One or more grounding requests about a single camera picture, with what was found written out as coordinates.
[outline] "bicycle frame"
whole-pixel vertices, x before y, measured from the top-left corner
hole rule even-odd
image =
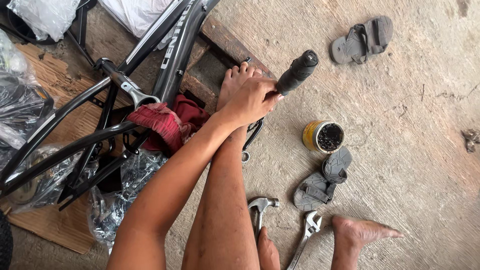
[[[90,178],[88,182],[78,185],[80,173],[84,170],[85,165],[89,161],[97,157],[101,150],[101,142],[103,140],[109,139],[111,149],[113,143],[111,142],[112,137],[138,127],[129,121],[111,126],[110,119],[118,89],[122,89],[132,98],[135,107],[151,102],[166,102],[167,106],[172,108],[173,101],[180,88],[182,76],[188,64],[190,53],[200,26],[207,14],[218,2],[219,0],[173,0],[118,67],[116,67],[109,59],[100,58],[93,65],[93,68],[96,70],[101,69],[106,77],[71,99],[37,128],[37,131],[17,151],[1,172],[0,197],[10,194],[18,187],[24,185],[31,179],[37,177],[82,149],[84,150],[83,154],[75,165],[72,173],[68,175],[65,188],[58,202],[60,203],[70,195],[73,195],[73,198],[63,205],[61,209],[65,208],[81,194],[88,191],[91,187],[101,182],[111,172],[119,168],[120,165],[133,153],[127,150],[124,151],[108,166],[104,167],[101,171],[97,172],[92,178]],[[152,95],[145,95],[128,76],[138,67],[147,55],[155,49],[172,27],[175,27],[174,34],[167,47],[167,53],[165,54],[159,69],[155,85],[152,89]],[[75,41],[77,47],[79,47],[87,61],[92,64],[93,61],[91,61],[90,56],[82,44],[77,41],[75,36],[71,33],[71,29],[69,29],[67,33]],[[94,133],[72,142],[6,183],[16,168],[33,152],[33,150],[68,113],[93,98],[106,87],[109,87],[107,99]],[[144,130],[139,136],[137,136],[132,145],[126,145],[126,148],[138,149],[148,138],[149,133],[150,129]]]

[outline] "hammer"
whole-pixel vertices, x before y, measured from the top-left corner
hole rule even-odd
[[[268,199],[267,197],[254,197],[248,201],[248,208],[257,207],[257,227],[255,230],[255,241],[258,244],[258,235],[260,234],[260,229],[262,228],[262,216],[264,211],[268,206],[279,207],[280,201],[277,198]]]

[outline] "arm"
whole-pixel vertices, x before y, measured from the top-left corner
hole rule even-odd
[[[107,269],[165,269],[165,237],[218,147],[278,102],[276,82],[250,78],[152,177],[123,219]]]

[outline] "red cloth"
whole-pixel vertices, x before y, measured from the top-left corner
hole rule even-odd
[[[173,111],[166,103],[151,103],[140,106],[127,120],[155,131],[142,145],[147,150],[170,150],[175,154],[193,133],[208,120],[208,113],[184,95],[177,95]]]

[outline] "hand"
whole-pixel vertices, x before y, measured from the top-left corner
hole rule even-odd
[[[280,256],[273,241],[267,237],[266,227],[260,230],[257,250],[261,270],[280,270]]]
[[[237,127],[251,124],[284,98],[276,92],[276,84],[277,81],[267,78],[248,78],[220,112]]]

